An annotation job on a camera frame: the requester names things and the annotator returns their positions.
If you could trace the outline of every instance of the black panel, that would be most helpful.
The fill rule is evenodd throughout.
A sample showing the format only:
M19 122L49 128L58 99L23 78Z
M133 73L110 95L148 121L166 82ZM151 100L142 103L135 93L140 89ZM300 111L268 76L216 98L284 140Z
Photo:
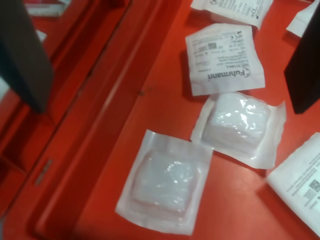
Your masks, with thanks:
M0 74L32 109L46 110L54 73L21 0L0 0Z
M296 114L320 98L320 5L284 71Z

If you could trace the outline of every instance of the red plastic surface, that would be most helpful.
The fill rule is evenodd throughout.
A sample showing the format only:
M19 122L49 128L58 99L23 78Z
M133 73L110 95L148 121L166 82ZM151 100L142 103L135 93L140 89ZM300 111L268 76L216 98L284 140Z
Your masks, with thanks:
M41 25L47 30L43 45L55 70L55 79L46 115L30 111L11 90L1 101L0 216L59 127L127 3L115 6L113 1L105 0L73 1L59 19L33 18L36 28Z
M192 236L148 230L115 213L146 129L188 140L206 100L191 96L185 36L211 21L190 4L132 2L9 211L6 240L318 239L267 186L269 171L217 152ZM283 74L297 44L286 27L307 5L275 0L254 39L266 88L245 93L287 103L277 165L320 131L320 102L295 115Z

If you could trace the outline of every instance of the printed label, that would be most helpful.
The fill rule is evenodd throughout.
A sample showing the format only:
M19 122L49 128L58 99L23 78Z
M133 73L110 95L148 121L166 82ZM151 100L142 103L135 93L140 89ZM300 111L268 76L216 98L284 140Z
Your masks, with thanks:
M212 8L222 8L258 20L265 0L210 0Z
M204 34L192 41L195 70L207 80L251 75L242 31Z
M304 208L320 213L320 153L312 159L308 168L286 190Z

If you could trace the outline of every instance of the barcode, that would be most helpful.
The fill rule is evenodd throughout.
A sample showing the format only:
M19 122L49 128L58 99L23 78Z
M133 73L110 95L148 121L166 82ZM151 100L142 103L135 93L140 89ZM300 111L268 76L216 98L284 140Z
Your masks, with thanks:
M207 51L207 46L201 46L198 48L199 53Z
M211 42L208 44L209 50L217 49L217 44L215 42Z
M317 180L313 180L309 186L317 193L320 191L320 183Z

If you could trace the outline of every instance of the white packet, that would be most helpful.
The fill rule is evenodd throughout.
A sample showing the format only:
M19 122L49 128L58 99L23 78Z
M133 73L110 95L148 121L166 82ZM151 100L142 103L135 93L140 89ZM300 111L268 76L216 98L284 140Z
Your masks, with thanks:
M285 103L270 106L239 92L212 95L201 110L191 141L252 168L271 169L285 121Z
M315 133L268 177L268 184L320 237L320 133Z
M314 0L307 8L298 12L286 29L301 38L314 15L319 2L320 0Z
M192 95L264 88L252 27L212 24L186 37Z
M144 228L192 235L212 154L147 130L115 211Z
M38 38L40 39L40 42L43 42L46 38L47 38L47 34L45 34L44 32L42 31L39 31L39 30L35 30Z
M260 29L273 0L193 0L191 7L212 13L214 21Z
M60 17L66 10L65 4L26 3L24 4L30 16Z

